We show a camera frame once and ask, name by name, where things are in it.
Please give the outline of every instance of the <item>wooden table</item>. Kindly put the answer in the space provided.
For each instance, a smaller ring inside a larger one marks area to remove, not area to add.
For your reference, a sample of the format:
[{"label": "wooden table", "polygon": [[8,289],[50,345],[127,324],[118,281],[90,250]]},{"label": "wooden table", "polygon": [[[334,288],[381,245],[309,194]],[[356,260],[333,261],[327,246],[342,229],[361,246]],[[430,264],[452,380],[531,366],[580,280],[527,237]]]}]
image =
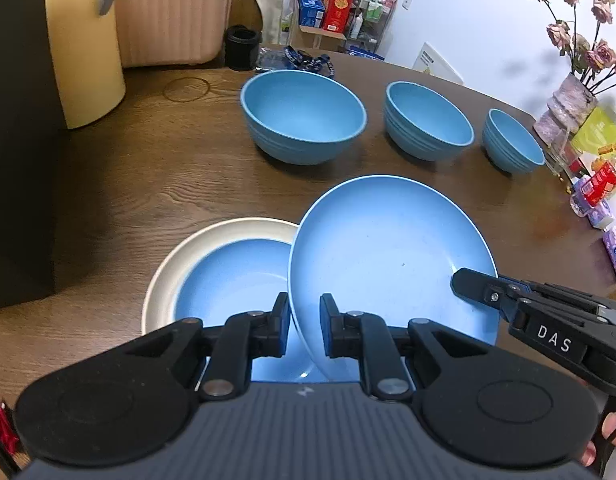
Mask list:
[{"label": "wooden table", "polygon": [[[239,107],[239,90],[251,73],[128,71],[121,105],[62,142],[56,186],[60,292],[0,310],[0,396],[13,404],[43,374],[138,336],[152,274],[190,233],[240,216],[299,222],[323,192],[363,174],[407,176],[450,197],[480,229],[503,274],[600,295],[616,287],[601,233],[572,213],[565,185],[547,168],[510,177],[482,152],[489,108],[507,111],[527,127],[529,115],[387,63],[341,54],[333,55],[333,63],[337,80],[363,101],[368,126],[350,150],[318,167],[289,166],[254,146]],[[199,80],[171,83],[191,76],[208,82],[206,95],[191,102],[164,96],[202,93]],[[383,128],[385,87],[396,80],[423,83],[448,97],[472,123],[476,142],[437,163],[401,152]],[[500,344],[538,358],[507,335]]]}]

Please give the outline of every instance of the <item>white bottle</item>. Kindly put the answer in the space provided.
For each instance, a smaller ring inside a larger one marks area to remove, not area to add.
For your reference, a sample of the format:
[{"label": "white bottle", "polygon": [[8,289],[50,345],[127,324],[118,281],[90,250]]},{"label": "white bottle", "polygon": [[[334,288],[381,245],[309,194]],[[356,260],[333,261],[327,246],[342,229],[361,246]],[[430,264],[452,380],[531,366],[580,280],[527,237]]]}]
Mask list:
[{"label": "white bottle", "polygon": [[352,30],[350,31],[350,38],[356,40],[359,36],[359,31],[361,30],[361,25],[363,24],[363,16],[359,14],[355,18],[355,23],[352,26]]}]

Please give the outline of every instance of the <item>flower vase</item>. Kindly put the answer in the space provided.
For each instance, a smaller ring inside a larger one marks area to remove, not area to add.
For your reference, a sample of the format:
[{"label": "flower vase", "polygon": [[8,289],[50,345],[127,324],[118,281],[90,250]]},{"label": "flower vase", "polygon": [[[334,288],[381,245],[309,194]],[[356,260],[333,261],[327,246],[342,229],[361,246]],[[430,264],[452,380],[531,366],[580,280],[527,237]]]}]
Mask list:
[{"label": "flower vase", "polygon": [[566,139],[577,133],[597,107],[598,101],[579,79],[568,74],[548,99],[547,105],[548,109],[534,123],[533,128],[543,142],[552,146],[555,139],[562,137],[565,132],[569,133]]}]

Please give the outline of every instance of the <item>black cylindrical container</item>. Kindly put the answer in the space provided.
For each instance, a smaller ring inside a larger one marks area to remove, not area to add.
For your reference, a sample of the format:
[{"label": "black cylindrical container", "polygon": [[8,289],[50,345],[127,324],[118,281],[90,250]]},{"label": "black cylindrical container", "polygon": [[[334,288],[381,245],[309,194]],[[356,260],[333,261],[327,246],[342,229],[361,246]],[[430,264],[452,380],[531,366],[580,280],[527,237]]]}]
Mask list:
[{"label": "black cylindrical container", "polygon": [[261,34],[244,25],[226,31],[226,66],[232,70],[252,70],[257,63]]}]

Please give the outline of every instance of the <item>yellow kettle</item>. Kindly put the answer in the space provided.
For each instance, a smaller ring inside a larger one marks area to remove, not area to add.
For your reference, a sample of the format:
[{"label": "yellow kettle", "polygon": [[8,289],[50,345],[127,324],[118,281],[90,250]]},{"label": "yellow kettle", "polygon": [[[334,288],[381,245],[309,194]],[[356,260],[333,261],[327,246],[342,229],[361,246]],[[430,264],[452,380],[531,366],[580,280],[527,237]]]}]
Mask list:
[{"label": "yellow kettle", "polygon": [[50,51],[68,128],[96,121],[125,94],[114,0],[45,0]]}]

